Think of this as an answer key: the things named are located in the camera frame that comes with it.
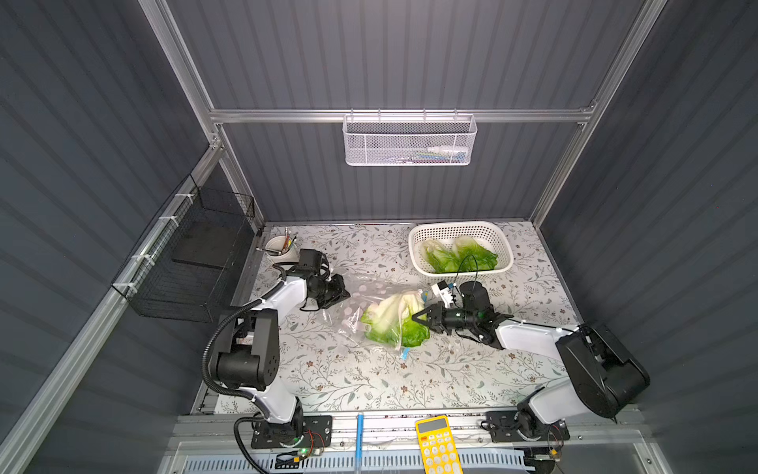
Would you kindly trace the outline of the chinese cabbage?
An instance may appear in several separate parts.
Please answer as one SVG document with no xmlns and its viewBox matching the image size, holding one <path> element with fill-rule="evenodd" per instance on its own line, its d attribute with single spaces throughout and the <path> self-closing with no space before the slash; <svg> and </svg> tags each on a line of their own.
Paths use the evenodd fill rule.
<svg viewBox="0 0 758 474">
<path fill-rule="evenodd" d="M 422 242 L 422 256 L 436 274 L 455 273 L 460 265 L 457 255 L 434 239 Z"/>
<path fill-rule="evenodd" d="M 471 236 L 456 237 L 452 250 L 459 260 L 459 271 L 462 273 L 492 271 L 499 262 L 498 254 L 483 247 Z"/>
<path fill-rule="evenodd" d="M 359 321 L 368 330 L 366 337 L 396 350 L 420 347 L 430 338 L 430 329 L 412 320 L 426 306 L 419 290 L 399 292 L 371 303 Z"/>
</svg>

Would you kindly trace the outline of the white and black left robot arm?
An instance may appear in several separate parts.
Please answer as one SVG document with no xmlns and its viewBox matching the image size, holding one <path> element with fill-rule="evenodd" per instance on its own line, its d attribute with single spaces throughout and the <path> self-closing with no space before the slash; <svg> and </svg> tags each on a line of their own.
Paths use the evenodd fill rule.
<svg viewBox="0 0 758 474">
<path fill-rule="evenodd" d="M 303 436 L 305 422 L 301 401 L 278 380 L 280 322 L 295 310 L 328 309 L 349 299 L 349 292 L 317 250 L 304 249 L 298 261 L 274 268 L 280 272 L 276 284 L 218 324 L 203 350 L 201 378 L 219 395 L 252 402 L 257 422 L 278 442 L 292 444 Z"/>
</svg>

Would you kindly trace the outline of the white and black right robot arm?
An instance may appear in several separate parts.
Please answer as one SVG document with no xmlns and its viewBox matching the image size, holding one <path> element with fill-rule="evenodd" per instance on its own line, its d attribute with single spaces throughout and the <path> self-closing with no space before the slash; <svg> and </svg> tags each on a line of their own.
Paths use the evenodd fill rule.
<svg viewBox="0 0 758 474">
<path fill-rule="evenodd" d="M 592 413 L 613 420 L 651 385 L 647 370 L 602 323 L 559 327 L 518 321 L 495 311 L 480 282 L 464 282 L 459 290 L 440 282 L 432 290 L 441 300 L 414 313 L 414 322 L 448 336 L 464 330 L 465 339 L 555 359 L 566 370 L 515 409 L 485 420 L 483 429 L 493 436 L 502 430 L 525 442 L 541 442 L 560 436 L 560 424 L 573 416 Z"/>
</svg>

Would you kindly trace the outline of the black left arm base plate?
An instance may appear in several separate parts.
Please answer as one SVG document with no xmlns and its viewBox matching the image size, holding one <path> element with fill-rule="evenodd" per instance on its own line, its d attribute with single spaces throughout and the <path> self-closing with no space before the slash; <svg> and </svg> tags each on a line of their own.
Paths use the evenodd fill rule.
<svg viewBox="0 0 758 474">
<path fill-rule="evenodd" d="M 250 448 L 278 450 L 279 448 L 328 448 L 331 445 L 334 418 L 305 416 L 289 424 L 253 423 Z"/>
</svg>

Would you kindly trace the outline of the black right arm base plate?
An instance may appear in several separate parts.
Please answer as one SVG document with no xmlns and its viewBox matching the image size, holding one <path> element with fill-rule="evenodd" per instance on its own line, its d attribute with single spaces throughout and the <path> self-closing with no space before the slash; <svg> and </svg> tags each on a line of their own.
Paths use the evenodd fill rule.
<svg viewBox="0 0 758 474">
<path fill-rule="evenodd" d="M 558 442 L 570 439 L 565 421 L 552 425 L 540 422 L 526 411 L 499 410 L 485 412 L 480 428 L 486 431 L 493 442 Z"/>
</svg>

